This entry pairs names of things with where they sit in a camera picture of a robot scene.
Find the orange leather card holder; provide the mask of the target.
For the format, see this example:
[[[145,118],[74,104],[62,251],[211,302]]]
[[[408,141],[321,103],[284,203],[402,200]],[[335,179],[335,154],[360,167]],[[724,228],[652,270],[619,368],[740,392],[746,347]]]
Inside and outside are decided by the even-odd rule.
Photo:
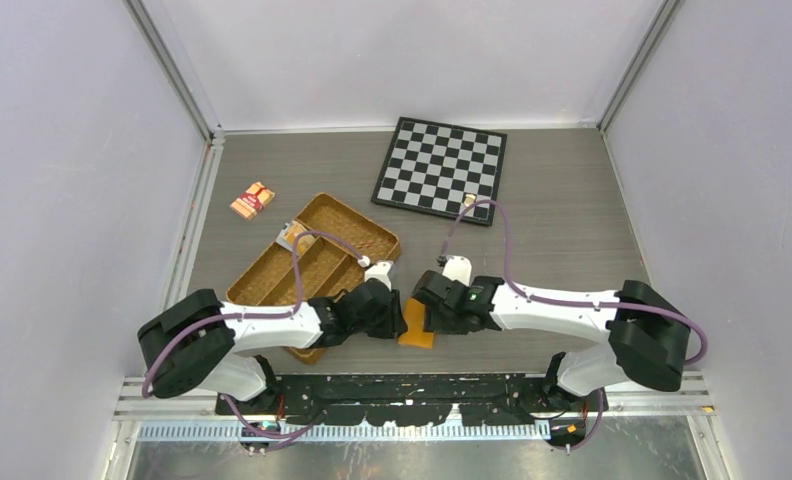
[[[415,298],[408,298],[403,309],[407,330],[398,338],[398,344],[422,349],[432,349],[435,334],[425,330],[426,306]]]

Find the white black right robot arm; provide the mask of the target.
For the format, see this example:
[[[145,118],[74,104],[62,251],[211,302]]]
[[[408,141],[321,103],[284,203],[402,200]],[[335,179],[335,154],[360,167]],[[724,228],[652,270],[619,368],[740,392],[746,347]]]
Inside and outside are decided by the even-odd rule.
[[[645,283],[628,280],[619,291],[558,291],[494,276],[466,285],[428,270],[412,297],[425,306],[424,327],[434,333],[540,330],[591,341],[585,350],[552,357],[542,392],[556,410],[627,381],[660,392],[681,387],[691,330]]]

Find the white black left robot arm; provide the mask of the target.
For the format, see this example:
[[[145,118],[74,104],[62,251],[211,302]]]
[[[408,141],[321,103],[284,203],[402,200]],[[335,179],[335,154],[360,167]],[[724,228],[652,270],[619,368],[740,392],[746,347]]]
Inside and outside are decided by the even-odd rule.
[[[254,351],[331,348],[355,334],[395,339],[406,330],[398,291],[378,279],[285,306],[222,302],[201,289],[138,330],[147,366],[142,395],[168,399],[204,389],[265,414],[277,405],[279,389]]]

